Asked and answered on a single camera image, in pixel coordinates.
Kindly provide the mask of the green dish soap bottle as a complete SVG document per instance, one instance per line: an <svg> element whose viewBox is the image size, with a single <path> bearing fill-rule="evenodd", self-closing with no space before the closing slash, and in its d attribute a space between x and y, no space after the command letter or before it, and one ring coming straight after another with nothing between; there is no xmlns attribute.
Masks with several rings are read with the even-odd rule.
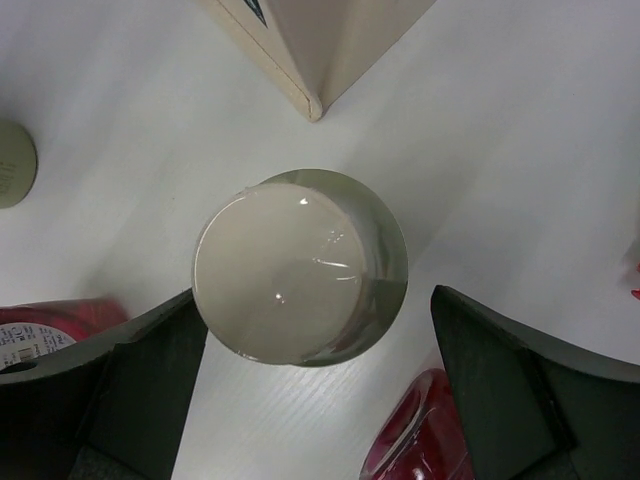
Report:
<svg viewBox="0 0 640 480"><path fill-rule="evenodd" d="M621 278L624 289L639 299L639 242L635 241L624 256L624 272Z"/></svg>

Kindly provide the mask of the red soap bottle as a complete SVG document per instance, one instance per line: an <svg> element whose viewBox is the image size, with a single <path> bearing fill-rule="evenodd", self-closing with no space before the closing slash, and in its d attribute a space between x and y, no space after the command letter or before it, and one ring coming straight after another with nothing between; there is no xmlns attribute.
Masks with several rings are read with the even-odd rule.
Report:
<svg viewBox="0 0 640 480"><path fill-rule="evenodd" d="M1 369L60 351L129 320L112 298L7 306L1 309Z"/></svg>
<svg viewBox="0 0 640 480"><path fill-rule="evenodd" d="M359 477L373 480L475 477L444 370L428 369L410 384L369 449Z"/></svg>

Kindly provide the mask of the pale green bottle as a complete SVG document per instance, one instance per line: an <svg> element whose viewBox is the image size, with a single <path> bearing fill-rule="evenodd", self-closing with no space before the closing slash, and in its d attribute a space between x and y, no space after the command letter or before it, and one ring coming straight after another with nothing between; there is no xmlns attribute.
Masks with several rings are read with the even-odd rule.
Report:
<svg viewBox="0 0 640 480"><path fill-rule="evenodd" d="M199 237L192 294L229 350L268 365L361 355L397 318L408 253L389 207L339 172L287 171L221 207Z"/></svg>
<svg viewBox="0 0 640 480"><path fill-rule="evenodd" d="M16 206L30 192L38 171L38 153L29 132L19 123L1 120L1 208Z"/></svg>

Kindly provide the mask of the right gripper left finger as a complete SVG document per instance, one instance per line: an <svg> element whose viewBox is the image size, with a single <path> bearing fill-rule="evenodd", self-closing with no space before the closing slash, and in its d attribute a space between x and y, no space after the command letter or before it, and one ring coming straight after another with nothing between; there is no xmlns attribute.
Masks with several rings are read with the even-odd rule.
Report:
<svg viewBox="0 0 640 480"><path fill-rule="evenodd" d="M207 328L191 291L1 372L1 476L168 479Z"/></svg>

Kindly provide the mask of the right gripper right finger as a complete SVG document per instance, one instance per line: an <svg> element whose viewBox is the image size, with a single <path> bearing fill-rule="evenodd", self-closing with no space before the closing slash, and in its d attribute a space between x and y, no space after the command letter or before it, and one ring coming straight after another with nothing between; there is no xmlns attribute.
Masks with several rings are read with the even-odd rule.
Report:
<svg viewBox="0 0 640 480"><path fill-rule="evenodd" d="M431 316L478 479L636 479L639 368L447 286Z"/></svg>

